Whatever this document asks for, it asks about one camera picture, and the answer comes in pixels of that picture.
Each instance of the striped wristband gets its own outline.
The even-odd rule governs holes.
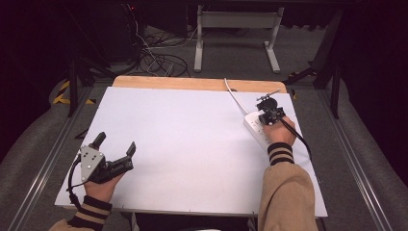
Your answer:
[[[111,210],[112,204],[86,195],[81,208],[68,224],[73,227],[91,228],[95,231],[99,231],[102,230]]]
[[[292,147],[285,142],[276,142],[268,147],[269,163],[274,166],[281,162],[294,164]]]

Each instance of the beige sleeve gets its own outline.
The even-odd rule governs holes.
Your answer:
[[[62,219],[55,223],[48,231],[93,231],[93,229],[75,228],[69,225],[65,219]]]
[[[318,230],[315,191],[302,167],[283,162],[265,170],[258,230]]]

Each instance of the white cable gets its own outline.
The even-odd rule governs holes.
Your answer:
[[[126,5],[127,5],[127,7],[129,8],[130,14],[133,16],[133,20],[134,20],[135,23],[136,23],[136,34],[138,34],[138,33],[139,33],[139,24],[138,24],[138,21],[136,20],[135,15],[134,15],[133,12],[132,12],[132,8],[129,6],[129,4],[126,4]]]
[[[240,105],[240,108],[245,112],[246,115],[249,114],[249,112],[245,109],[245,107],[241,104],[240,100],[238,100],[238,98],[235,97],[235,95],[233,94],[233,92],[231,91],[228,83],[227,83],[227,79],[224,78],[224,82],[225,82],[225,86],[228,88],[228,91],[230,92],[231,96],[235,99],[235,101],[238,103],[238,105]]]
[[[173,64],[170,65],[170,67],[168,68],[168,70],[165,73],[165,77],[167,77],[170,74],[171,69],[173,68]]]
[[[150,72],[150,71],[149,71],[150,67],[151,67],[155,62],[156,62],[156,60],[154,60],[154,62],[152,62],[152,63],[150,64],[150,66],[147,68],[146,72],[149,73],[149,74],[156,75],[157,77],[159,77],[159,75],[157,75],[156,73],[153,73],[153,72]]]

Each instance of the metal stand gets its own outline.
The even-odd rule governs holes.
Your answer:
[[[324,34],[323,40],[320,44],[319,50],[316,53],[314,60],[312,61],[311,67],[301,71],[298,74],[293,74],[293,76],[285,81],[282,81],[285,85],[291,85],[294,82],[303,79],[308,75],[313,75],[317,73],[317,78],[313,85],[316,89],[324,89],[333,78],[333,88],[330,100],[330,108],[332,110],[333,116],[339,118],[337,113],[338,100],[339,100],[339,90],[340,90],[340,68],[337,64],[336,54],[333,54],[332,46],[336,38],[339,24],[342,20],[343,10],[337,10],[334,14],[332,20],[330,21],[326,33]]]
[[[194,71],[200,72],[203,56],[202,29],[205,28],[270,28],[272,33],[269,41],[265,41],[270,65],[274,73],[280,73],[279,64],[273,51],[273,44],[278,34],[284,8],[278,13],[234,13],[234,12],[202,12],[202,6],[197,11],[197,44],[195,47]]]
[[[93,68],[104,74],[109,78],[116,78],[116,74],[109,71],[108,69],[96,64],[95,62],[87,58],[76,58],[72,59],[69,64],[69,95],[70,95],[70,107],[68,117],[71,117],[75,110],[78,108],[78,81],[77,78],[81,80],[84,87],[92,87],[95,82],[89,69]]]

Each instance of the robotic hand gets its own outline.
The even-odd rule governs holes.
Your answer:
[[[81,153],[78,154],[78,158],[72,164],[71,170],[68,176],[68,189],[69,198],[78,209],[81,207],[78,196],[72,191],[72,175],[75,167],[82,162],[81,166],[81,180],[83,184],[88,181],[92,181],[97,184],[102,184],[112,180],[118,175],[133,169],[132,157],[135,154],[136,146],[132,142],[129,149],[126,152],[126,156],[120,158],[114,162],[107,162],[105,155],[99,151],[99,146],[106,138],[104,132],[100,133],[93,143],[84,145],[81,147]]]

